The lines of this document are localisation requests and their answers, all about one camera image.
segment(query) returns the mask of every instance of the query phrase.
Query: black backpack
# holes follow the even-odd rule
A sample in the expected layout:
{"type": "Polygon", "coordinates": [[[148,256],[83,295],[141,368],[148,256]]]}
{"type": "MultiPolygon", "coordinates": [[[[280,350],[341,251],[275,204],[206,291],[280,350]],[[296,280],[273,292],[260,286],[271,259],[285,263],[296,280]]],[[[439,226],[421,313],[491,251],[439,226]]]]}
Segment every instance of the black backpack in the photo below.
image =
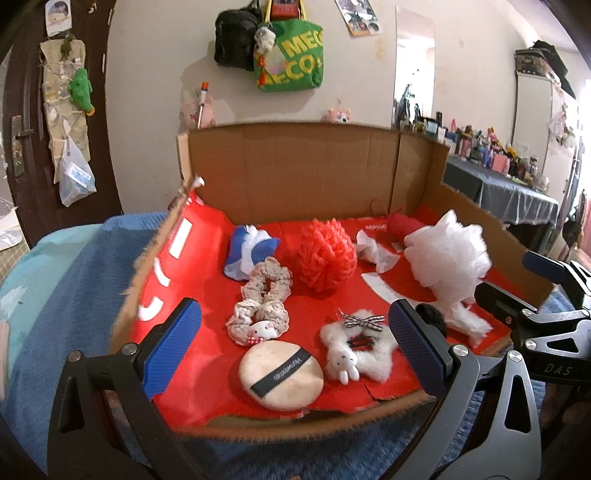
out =
{"type": "Polygon", "coordinates": [[[216,19],[216,52],[220,67],[254,71],[255,33],[262,22],[259,0],[240,10],[226,10],[216,19]]]}

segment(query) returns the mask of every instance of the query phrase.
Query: yellow bag strap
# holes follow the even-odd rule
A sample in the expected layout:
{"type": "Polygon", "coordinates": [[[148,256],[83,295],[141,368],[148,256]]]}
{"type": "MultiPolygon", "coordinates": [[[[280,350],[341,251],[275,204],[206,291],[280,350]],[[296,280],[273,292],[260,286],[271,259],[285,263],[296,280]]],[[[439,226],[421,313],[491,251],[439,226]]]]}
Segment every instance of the yellow bag strap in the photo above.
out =
{"type": "MultiPolygon", "coordinates": [[[[265,23],[271,22],[271,7],[273,6],[273,0],[267,2],[267,13],[265,14],[265,23]]],[[[304,8],[304,0],[300,0],[300,18],[307,21],[306,9],[304,8]]]]}

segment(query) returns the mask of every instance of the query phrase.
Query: gray tablecloth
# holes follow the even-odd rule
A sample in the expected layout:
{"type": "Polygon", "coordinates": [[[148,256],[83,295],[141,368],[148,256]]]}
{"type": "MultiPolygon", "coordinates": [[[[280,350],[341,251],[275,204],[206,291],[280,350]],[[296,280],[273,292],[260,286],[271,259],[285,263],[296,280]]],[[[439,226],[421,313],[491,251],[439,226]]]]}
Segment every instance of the gray tablecloth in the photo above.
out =
{"type": "Polygon", "coordinates": [[[556,226],[558,202],[510,181],[501,173],[455,155],[447,158],[443,181],[503,223],[556,226]]]}

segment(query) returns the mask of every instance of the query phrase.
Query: green plush toy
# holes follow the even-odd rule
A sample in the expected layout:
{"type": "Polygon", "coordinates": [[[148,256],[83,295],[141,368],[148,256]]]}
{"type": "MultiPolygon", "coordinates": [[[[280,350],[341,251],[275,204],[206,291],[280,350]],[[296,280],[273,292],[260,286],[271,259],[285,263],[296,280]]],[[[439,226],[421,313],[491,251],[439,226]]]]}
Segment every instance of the green plush toy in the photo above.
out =
{"type": "Polygon", "coordinates": [[[70,97],[79,108],[82,108],[86,115],[92,116],[95,114],[95,108],[90,102],[90,94],[92,93],[92,85],[88,79],[88,72],[86,69],[80,69],[72,78],[70,86],[70,97]]]}

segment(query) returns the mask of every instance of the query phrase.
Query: metal screw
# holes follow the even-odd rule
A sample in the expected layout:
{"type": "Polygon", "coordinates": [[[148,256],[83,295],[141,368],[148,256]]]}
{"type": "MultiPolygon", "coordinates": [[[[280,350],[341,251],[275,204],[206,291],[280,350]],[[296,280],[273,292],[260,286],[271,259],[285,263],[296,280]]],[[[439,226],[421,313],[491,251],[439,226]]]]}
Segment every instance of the metal screw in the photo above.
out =
{"type": "Polygon", "coordinates": [[[516,352],[515,350],[511,350],[508,356],[509,360],[513,360],[514,362],[521,362],[523,360],[521,354],[519,352],[516,352]]]}
{"type": "Polygon", "coordinates": [[[454,345],[453,353],[457,356],[466,356],[468,354],[468,347],[465,345],[454,345]]]}
{"type": "Polygon", "coordinates": [[[74,350],[70,355],[68,355],[69,362],[77,362],[82,358],[82,354],[78,350],[74,350]]]}
{"type": "Polygon", "coordinates": [[[126,343],[123,347],[121,347],[121,352],[128,356],[133,355],[137,351],[138,346],[135,343],[126,343]]]}

